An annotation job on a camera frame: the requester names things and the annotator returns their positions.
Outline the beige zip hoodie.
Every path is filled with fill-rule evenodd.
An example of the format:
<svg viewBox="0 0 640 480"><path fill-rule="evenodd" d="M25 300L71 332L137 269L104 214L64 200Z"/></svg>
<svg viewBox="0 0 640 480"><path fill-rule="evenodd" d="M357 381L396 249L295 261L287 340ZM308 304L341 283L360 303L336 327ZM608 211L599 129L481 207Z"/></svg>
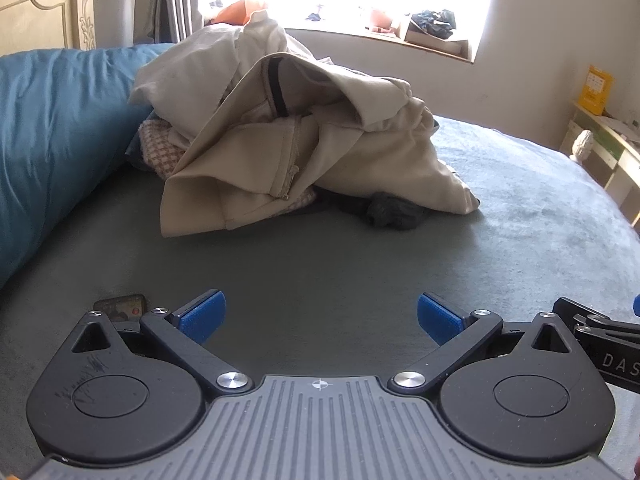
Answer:
<svg viewBox="0 0 640 480"><path fill-rule="evenodd" d="M136 73L130 102L186 152L165 180L165 236L233 230L303 207L314 188L393 194L470 214L480 203L437 156L410 84L318 60L264 11L194 32Z"/></svg>

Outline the black smartphone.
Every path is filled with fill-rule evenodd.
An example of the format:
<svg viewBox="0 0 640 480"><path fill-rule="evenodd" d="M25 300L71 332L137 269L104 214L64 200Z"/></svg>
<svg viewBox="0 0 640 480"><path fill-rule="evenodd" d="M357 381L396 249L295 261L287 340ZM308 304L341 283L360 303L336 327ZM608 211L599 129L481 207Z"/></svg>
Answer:
<svg viewBox="0 0 640 480"><path fill-rule="evenodd" d="M104 313L113 322L137 321L148 310L145 296L141 294L101 299L92 308Z"/></svg>

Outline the yellow box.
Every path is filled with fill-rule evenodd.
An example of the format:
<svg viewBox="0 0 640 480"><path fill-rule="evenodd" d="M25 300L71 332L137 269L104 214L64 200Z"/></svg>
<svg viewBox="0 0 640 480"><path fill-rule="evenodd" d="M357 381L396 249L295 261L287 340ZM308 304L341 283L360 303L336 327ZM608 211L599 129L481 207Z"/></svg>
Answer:
<svg viewBox="0 0 640 480"><path fill-rule="evenodd" d="M578 104L589 113L602 116L613 82L614 78L611 74L590 65L582 91L578 96Z"/></svg>

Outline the cream carved headboard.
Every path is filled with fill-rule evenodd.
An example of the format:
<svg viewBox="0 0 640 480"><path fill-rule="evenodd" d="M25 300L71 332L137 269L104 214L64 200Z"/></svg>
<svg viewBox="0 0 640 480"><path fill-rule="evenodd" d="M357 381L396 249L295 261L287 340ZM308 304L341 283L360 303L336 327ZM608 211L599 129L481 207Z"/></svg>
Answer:
<svg viewBox="0 0 640 480"><path fill-rule="evenodd" d="M95 49L93 3L94 0L1 0L1 53Z"/></svg>

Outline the orange item on windowsill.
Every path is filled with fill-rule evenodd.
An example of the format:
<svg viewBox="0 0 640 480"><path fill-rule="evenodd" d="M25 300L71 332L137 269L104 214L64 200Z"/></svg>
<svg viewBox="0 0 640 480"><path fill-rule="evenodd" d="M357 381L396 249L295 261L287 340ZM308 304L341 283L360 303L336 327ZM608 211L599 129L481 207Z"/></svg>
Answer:
<svg viewBox="0 0 640 480"><path fill-rule="evenodd" d="M264 10L265 7L266 6L261 2L253 0L238 0L234 3L230 3L228 6L225 6L214 18L208 20L206 24L243 26L250 20L250 16L254 12Z"/></svg>

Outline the checked pink cloth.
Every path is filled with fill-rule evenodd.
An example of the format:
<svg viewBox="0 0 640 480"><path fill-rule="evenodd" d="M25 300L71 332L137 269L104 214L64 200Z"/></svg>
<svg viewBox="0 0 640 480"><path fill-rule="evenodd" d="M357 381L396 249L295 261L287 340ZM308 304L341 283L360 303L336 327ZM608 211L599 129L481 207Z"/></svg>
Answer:
<svg viewBox="0 0 640 480"><path fill-rule="evenodd" d="M160 118L149 118L138 129L142 160L162 180L167 180L186 152L170 142L172 128L169 122Z"/></svg>

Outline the dark clothes on windowsill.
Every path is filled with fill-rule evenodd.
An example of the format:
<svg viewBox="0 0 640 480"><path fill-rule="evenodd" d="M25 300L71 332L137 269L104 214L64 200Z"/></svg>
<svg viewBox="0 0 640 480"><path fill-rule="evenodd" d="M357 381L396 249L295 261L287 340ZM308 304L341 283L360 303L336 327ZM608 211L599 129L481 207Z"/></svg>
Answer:
<svg viewBox="0 0 640 480"><path fill-rule="evenodd" d="M449 10L422 11L412 14L411 21L422 32L441 40L448 39L457 29L456 16Z"/></svg>

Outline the blue duvet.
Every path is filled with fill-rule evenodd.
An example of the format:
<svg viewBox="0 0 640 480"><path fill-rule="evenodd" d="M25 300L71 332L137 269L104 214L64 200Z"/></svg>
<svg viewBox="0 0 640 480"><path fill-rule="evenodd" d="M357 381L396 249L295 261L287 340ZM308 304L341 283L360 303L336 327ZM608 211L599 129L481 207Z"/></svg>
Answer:
<svg viewBox="0 0 640 480"><path fill-rule="evenodd" d="M46 49L1 59L1 279L117 168L147 105L129 95L168 44Z"/></svg>

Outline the cream side desk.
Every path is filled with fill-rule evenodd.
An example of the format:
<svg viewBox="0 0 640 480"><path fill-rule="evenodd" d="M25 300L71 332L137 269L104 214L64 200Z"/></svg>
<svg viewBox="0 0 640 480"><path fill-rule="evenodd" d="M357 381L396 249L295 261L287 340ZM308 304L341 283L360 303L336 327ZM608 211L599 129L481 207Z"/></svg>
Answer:
<svg viewBox="0 0 640 480"><path fill-rule="evenodd" d="M590 113L573 102L560 152L582 166L604 188L639 231L639 136L617 119Z"/></svg>

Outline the grey curtain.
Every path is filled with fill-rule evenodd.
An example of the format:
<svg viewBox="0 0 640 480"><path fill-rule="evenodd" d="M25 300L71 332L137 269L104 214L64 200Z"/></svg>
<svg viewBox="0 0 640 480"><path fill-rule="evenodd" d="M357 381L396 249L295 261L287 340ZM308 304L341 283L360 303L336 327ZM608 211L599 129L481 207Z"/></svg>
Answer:
<svg viewBox="0 0 640 480"><path fill-rule="evenodd" d="M134 44L180 42L203 25L198 0L134 0Z"/></svg>

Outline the grey-blue bed blanket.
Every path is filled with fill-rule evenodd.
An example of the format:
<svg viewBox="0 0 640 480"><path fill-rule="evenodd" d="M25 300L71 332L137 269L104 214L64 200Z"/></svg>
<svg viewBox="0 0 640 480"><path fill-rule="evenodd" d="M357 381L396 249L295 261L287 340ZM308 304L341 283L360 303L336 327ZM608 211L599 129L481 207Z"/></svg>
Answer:
<svg viewBox="0 0 640 480"><path fill-rule="evenodd" d="M102 298L141 294L151 306L176 308L220 289L227 316L208 348L254 379L387 378L431 347L416 322L424 292L509 321L528 321L563 296L634 319L639 237L585 170L535 143L448 118L433 142L480 208L430 214L402 232L323 205L166 238L162 181L120 167L2 288L2 471L26 474L39 462L25 417L29 391Z"/></svg>

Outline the dark furry garment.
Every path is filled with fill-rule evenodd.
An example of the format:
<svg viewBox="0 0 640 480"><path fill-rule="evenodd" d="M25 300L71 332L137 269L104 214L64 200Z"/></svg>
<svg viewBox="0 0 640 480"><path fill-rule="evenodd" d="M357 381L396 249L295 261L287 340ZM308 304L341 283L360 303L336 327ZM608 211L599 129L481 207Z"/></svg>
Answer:
<svg viewBox="0 0 640 480"><path fill-rule="evenodd" d="M375 229L411 231L428 217L427 208L393 194L376 192L370 197L337 194L316 188L313 210L337 209L357 217Z"/></svg>

